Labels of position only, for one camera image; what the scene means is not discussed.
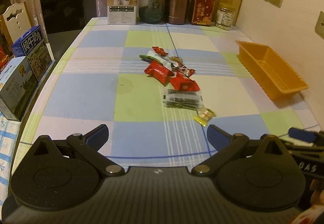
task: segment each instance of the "red packaging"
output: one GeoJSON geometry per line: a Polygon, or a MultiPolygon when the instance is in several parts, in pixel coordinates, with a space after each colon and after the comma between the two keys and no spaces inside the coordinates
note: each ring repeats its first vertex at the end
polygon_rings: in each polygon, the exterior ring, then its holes
{"type": "Polygon", "coordinates": [[[8,58],[9,58],[9,56],[6,55],[0,60],[0,68],[6,66],[6,64],[8,63],[8,58]]]}
{"type": "Polygon", "coordinates": [[[177,74],[177,77],[171,78],[170,83],[173,85],[175,90],[184,91],[199,91],[198,84],[190,78],[184,77],[177,74]]]}
{"type": "Polygon", "coordinates": [[[210,26],[212,23],[214,3],[215,0],[195,0],[191,24],[210,26]]]}
{"type": "Polygon", "coordinates": [[[167,79],[169,76],[173,76],[173,72],[159,64],[154,60],[144,71],[146,74],[151,75],[163,85],[167,84],[167,79]]]}
{"type": "Polygon", "coordinates": [[[183,64],[182,65],[179,64],[179,66],[176,68],[176,70],[178,72],[177,76],[183,75],[187,78],[189,78],[192,74],[194,74],[196,72],[196,70],[189,69],[186,66],[184,66],[183,64]]]}
{"type": "Polygon", "coordinates": [[[2,45],[0,45],[0,59],[2,59],[3,57],[5,57],[5,53],[3,51],[2,45]]]}
{"type": "Polygon", "coordinates": [[[158,53],[158,55],[160,55],[160,56],[166,56],[166,55],[168,55],[168,53],[165,52],[164,49],[162,49],[162,48],[159,48],[159,47],[152,47],[152,49],[153,49],[156,53],[158,53]]]}

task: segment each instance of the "orange plastic tray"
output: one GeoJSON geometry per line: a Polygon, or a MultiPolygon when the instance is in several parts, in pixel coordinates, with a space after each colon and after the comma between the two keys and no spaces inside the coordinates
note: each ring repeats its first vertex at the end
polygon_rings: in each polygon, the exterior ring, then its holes
{"type": "Polygon", "coordinates": [[[266,45],[236,41],[239,60],[268,97],[275,101],[307,89],[308,85],[273,49],[266,45]]]}

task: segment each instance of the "checkered tablecloth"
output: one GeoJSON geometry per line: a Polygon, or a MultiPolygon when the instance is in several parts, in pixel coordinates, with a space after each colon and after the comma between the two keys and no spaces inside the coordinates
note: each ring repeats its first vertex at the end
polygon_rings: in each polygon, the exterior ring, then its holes
{"type": "Polygon", "coordinates": [[[2,205],[8,194],[10,167],[19,125],[20,122],[8,121],[0,113],[0,219],[2,205]]]}
{"type": "Polygon", "coordinates": [[[163,86],[144,74],[140,60],[152,46],[183,58],[200,86],[204,105],[217,114],[210,123],[228,133],[258,139],[285,135],[294,126],[319,130],[300,95],[273,103],[239,62],[235,40],[250,41],[239,29],[169,24],[107,25],[93,18],[57,64],[43,88],[19,143],[13,171],[42,134],[65,139],[104,123],[108,142],[100,153],[114,162],[187,166],[216,151],[195,111],[165,108],[163,86]]]}

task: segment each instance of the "plastic jar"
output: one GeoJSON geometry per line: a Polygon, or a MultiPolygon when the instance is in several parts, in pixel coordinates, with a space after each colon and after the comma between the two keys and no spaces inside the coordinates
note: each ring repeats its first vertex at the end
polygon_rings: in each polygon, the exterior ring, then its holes
{"type": "Polygon", "coordinates": [[[226,3],[219,3],[215,25],[220,29],[230,30],[235,15],[235,8],[226,3]]]}
{"type": "Polygon", "coordinates": [[[142,22],[158,24],[162,22],[165,0],[140,0],[139,16],[142,22]]]}

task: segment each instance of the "yellow candy wrapper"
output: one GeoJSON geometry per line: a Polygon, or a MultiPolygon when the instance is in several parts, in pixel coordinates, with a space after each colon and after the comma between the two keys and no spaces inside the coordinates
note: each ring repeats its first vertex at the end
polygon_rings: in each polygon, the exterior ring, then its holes
{"type": "Polygon", "coordinates": [[[203,107],[198,111],[198,114],[194,116],[193,119],[200,123],[202,126],[206,127],[209,120],[213,117],[216,117],[216,114],[211,109],[203,107]]]}

